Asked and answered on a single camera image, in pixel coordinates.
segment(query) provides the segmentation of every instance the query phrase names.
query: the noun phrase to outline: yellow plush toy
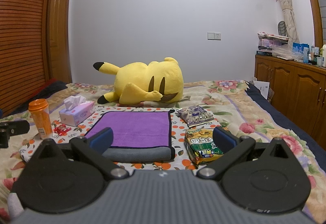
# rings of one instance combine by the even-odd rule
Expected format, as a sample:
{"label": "yellow plush toy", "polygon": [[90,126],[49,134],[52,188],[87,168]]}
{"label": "yellow plush toy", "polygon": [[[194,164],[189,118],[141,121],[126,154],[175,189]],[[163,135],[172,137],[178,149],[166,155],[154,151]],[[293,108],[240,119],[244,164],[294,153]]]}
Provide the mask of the yellow plush toy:
{"label": "yellow plush toy", "polygon": [[149,65],[135,62],[122,68],[107,62],[96,62],[93,67],[114,74],[114,92],[102,95],[97,102],[105,104],[119,100],[120,104],[134,105],[142,101],[177,102],[183,94],[183,78],[178,62],[165,58]]}

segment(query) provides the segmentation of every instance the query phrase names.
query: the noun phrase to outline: wall socket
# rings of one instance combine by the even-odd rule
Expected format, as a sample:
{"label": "wall socket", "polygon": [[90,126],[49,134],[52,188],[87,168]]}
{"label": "wall socket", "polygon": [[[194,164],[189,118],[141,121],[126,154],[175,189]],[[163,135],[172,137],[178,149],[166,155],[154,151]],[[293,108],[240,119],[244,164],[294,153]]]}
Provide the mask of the wall socket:
{"label": "wall socket", "polygon": [[221,33],[207,32],[207,39],[221,40]]}
{"label": "wall socket", "polygon": [[221,40],[221,33],[214,33],[215,40]]}

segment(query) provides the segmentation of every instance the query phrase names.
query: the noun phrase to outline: blanket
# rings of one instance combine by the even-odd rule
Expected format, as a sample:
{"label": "blanket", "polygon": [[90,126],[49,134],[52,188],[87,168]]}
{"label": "blanket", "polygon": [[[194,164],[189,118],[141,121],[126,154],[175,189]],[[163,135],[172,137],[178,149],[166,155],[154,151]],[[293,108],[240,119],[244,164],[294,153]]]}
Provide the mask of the blanket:
{"label": "blanket", "polygon": [[[159,102],[143,102],[137,107],[143,111],[159,111],[160,108],[181,108],[191,105],[201,105],[214,113],[216,121],[229,128],[237,137],[250,135],[257,142],[269,142],[274,137],[281,137],[295,154],[311,183],[311,193],[304,207],[304,212],[314,218],[318,223],[326,220],[326,174],[316,162],[314,154],[310,151],[306,142],[301,140],[293,131],[278,126],[268,112],[263,110],[245,92],[247,84],[242,80],[235,81],[200,81],[185,83],[184,97],[177,103],[170,105]],[[67,89],[57,92],[49,99],[50,118],[53,128],[60,124],[59,110],[64,108],[63,99],[70,95],[80,94],[87,100],[96,101],[104,93],[111,91],[113,86],[94,86],[82,83],[67,85]],[[130,106],[121,106],[118,103],[106,104],[104,111],[114,109],[115,111],[132,110]],[[176,150],[174,160],[160,161],[154,163],[118,163],[129,172],[134,169],[149,170],[193,170],[198,167],[191,163],[184,147],[184,135],[186,124],[182,123],[175,114],[172,114],[172,137],[173,147]],[[31,129],[28,134],[15,136],[9,142],[9,148],[0,150],[0,216],[9,220],[7,214],[7,196],[13,182],[17,179],[25,166],[19,149],[26,149],[32,153],[37,140],[37,130],[28,111],[9,116],[6,120],[23,118],[30,122]],[[85,135],[90,129],[89,123],[84,122],[73,129],[72,134]]]}

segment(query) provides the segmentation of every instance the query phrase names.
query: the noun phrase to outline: plastic bag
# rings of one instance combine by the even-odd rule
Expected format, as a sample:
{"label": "plastic bag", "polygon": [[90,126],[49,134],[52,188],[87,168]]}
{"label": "plastic bag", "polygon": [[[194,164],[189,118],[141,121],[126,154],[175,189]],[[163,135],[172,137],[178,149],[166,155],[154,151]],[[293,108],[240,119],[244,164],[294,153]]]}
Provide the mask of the plastic bag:
{"label": "plastic bag", "polygon": [[299,50],[294,50],[289,44],[283,46],[272,46],[273,57],[286,60],[302,60],[304,55]]}

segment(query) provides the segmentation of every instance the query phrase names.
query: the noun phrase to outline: black circular disc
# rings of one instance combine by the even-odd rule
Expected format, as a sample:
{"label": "black circular disc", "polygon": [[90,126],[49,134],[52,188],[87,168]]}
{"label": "black circular disc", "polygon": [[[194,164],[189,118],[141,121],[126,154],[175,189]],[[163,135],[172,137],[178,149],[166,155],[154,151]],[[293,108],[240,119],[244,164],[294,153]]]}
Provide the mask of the black circular disc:
{"label": "black circular disc", "polygon": [[102,192],[104,179],[95,167],[77,161],[38,162],[24,185],[16,186],[22,205],[42,213],[65,213],[81,208]]}
{"label": "black circular disc", "polygon": [[239,163],[225,172],[221,183],[237,205],[262,213],[301,209],[310,193],[304,172],[283,166],[282,158],[279,162]]}

